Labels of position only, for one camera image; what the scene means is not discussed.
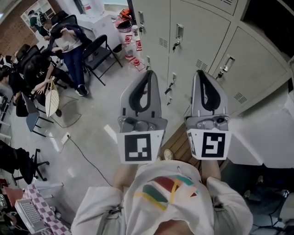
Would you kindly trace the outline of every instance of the locker vent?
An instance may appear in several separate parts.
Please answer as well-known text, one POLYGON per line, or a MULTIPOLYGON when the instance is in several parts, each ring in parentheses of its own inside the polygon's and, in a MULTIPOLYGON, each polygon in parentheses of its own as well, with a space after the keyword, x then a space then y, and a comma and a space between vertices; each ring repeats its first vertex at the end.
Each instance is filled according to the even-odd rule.
POLYGON ((198 68, 202 69, 203 71, 206 71, 206 69, 207 69, 207 65, 204 64, 201 60, 197 60, 196 66, 198 68))
POLYGON ((223 2, 225 2, 227 4, 229 4, 229 5, 232 5, 232 2, 233 2, 233 0, 221 0, 221 1, 223 1, 223 2))
POLYGON ((237 93, 235 94, 234 98, 239 101, 241 104, 245 103, 247 101, 247 99, 241 94, 241 93, 237 93))
POLYGON ((162 38, 159 38, 159 44, 161 46, 164 46, 165 48, 167 48, 167 40, 164 40, 162 38))

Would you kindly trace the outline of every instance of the table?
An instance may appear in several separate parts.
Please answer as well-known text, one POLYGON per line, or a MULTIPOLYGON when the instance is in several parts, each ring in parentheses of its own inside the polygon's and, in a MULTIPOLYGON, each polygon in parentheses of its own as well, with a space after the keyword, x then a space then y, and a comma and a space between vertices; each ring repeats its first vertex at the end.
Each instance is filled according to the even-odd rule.
MULTIPOLYGON (((69 229, 55 218, 54 212, 50 209, 47 202, 41 196, 34 184, 27 186, 22 199, 31 199, 43 221, 50 227, 54 235, 70 235, 69 229)), ((49 235, 51 232, 45 230, 41 234, 49 235)))

